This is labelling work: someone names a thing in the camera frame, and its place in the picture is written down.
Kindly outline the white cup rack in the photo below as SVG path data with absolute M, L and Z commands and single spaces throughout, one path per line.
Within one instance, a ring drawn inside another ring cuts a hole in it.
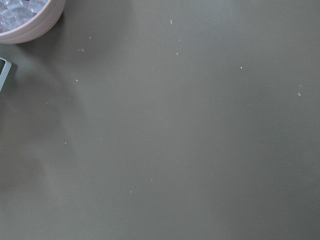
M 12 63 L 4 58 L 0 58 L 0 90 L 2 90 L 5 81 L 10 73 Z

